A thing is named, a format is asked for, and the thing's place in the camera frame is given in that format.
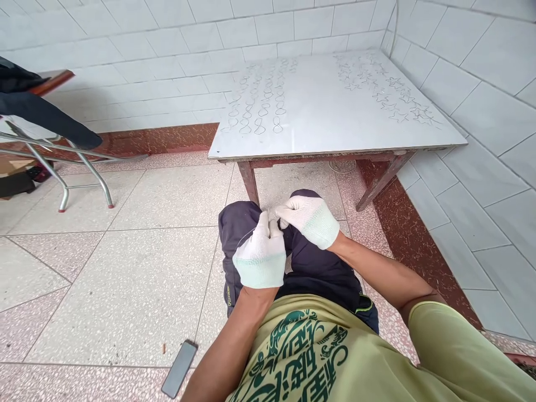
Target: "metal chair leg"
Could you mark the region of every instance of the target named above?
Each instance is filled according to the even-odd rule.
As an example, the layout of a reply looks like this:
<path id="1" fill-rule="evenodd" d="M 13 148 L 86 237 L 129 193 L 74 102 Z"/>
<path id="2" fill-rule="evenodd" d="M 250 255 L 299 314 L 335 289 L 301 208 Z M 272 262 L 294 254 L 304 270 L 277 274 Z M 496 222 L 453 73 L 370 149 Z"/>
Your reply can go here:
<path id="1" fill-rule="evenodd" d="M 67 186 L 67 183 L 54 170 L 54 168 L 50 166 L 46 159 L 43 158 L 43 156 L 39 152 L 37 152 L 33 145 L 27 143 L 26 146 L 30 149 L 30 151 L 32 151 L 35 158 L 46 168 L 46 170 L 48 170 L 49 173 L 54 176 L 57 181 L 60 182 L 61 187 L 63 187 L 63 198 L 61 199 L 60 208 L 58 209 L 58 212 L 65 212 L 65 208 L 67 207 L 67 201 L 69 200 L 69 187 Z"/>
<path id="2" fill-rule="evenodd" d="M 71 147 L 73 147 L 74 149 L 78 149 L 78 147 L 76 145 L 74 145 L 71 141 L 67 140 L 67 142 L 69 143 L 69 145 Z M 106 198 L 106 202 L 108 203 L 108 208 L 113 208 L 113 203 L 112 203 L 112 196 L 110 195 L 110 190 L 108 189 L 108 185 L 106 184 L 106 182 L 104 181 L 104 179 L 102 178 L 102 176 L 99 174 L 99 172 L 97 172 L 97 170 L 93 167 L 93 165 L 88 161 L 88 159 L 85 157 L 84 154 L 82 154 L 81 152 L 76 152 L 75 153 L 78 155 L 78 157 L 82 160 L 82 162 L 84 163 L 84 165 L 86 165 L 89 169 L 89 171 L 91 173 L 93 173 L 93 175 L 97 178 L 97 180 L 99 181 L 100 183 L 100 186 L 102 187 L 102 190 L 104 191 L 104 197 Z"/>

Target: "table top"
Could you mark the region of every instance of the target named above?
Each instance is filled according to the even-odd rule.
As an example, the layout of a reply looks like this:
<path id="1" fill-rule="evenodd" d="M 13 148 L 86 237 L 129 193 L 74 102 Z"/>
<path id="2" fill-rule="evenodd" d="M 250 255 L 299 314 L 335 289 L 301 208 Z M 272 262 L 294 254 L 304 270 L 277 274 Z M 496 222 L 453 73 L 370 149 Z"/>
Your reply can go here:
<path id="1" fill-rule="evenodd" d="M 252 63 L 231 97 L 211 159 L 467 143 L 379 50 Z"/>

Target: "tiled floor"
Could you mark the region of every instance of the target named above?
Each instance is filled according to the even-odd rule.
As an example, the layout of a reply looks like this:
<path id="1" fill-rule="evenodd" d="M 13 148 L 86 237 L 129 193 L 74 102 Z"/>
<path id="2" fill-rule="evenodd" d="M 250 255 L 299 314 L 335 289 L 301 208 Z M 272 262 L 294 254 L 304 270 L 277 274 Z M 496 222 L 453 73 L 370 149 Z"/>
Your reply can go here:
<path id="1" fill-rule="evenodd" d="M 247 199 L 238 169 L 206 152 L 99 169 L 114 209 L 88 188 L 73 191 L 59 214 L 53 180 L 0 203 L 2 401 L 167 400 L 159 389 L 182 341 L 199 343 L 195 368 L 226 321 L 217 215 Z M 61 173 L 68 183 L 94 182 L 83 167 Z M 263 208 L 293 190 L 316 190 L 355 240 L 391 256 L 374 208 L 354 209 L 365 190 L 358 172 L 336 175 L 314 163 L 256 174 Z M 379 307 L 381 335 L 417 362 L 398 313 L 365 290 Z M 512 353 L 536 355 L 489 336 Z"/>

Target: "hand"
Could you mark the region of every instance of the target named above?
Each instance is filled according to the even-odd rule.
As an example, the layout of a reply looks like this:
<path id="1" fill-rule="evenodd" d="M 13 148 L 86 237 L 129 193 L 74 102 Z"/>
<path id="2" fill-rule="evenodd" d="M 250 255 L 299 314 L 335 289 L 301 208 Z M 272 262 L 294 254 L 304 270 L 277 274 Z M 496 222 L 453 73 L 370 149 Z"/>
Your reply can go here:
<path id="1" fill-rule="evenodd" d="M 276 207 L 275 214 L 281 218 L 281 229 L 291 224 L 321 250 L 330 247 L 339 234 L 339 223 L 322 198 L 295 195 Z"/>
<path id="2" fill-rule="evenodd" d="M 253 234 L 233 256 L 242 285 L 253 289 L 282 286 L 285 260 L 283 233 L 277 221 L 268 222 L 268 212 L 262 212 Z"/>

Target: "knee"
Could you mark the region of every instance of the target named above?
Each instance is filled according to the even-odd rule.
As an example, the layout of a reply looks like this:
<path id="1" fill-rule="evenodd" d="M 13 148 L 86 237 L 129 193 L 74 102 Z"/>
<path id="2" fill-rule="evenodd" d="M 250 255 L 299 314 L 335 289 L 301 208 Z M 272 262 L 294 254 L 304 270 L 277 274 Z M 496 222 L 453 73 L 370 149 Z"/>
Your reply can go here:
<path id="1" fill-rule="evenodd" d="M 308 190 L 308 189 L 296 190 L 290 196 L 293 197 L 295 195 L 301 195 L 303 197 L 322 198 L 320 195 L 318 195 L 317 192 L 314 192 L 314 191 Z"/>
<path id="2" fill-rule="evenodd" d="M 259 206 L 253 201 L 235 201 L 222 209 L 219 213 L 219 220 L 221 221 L 224 217 L 243 216 L 245 213 L 252 211 L 260 211 Z"/>

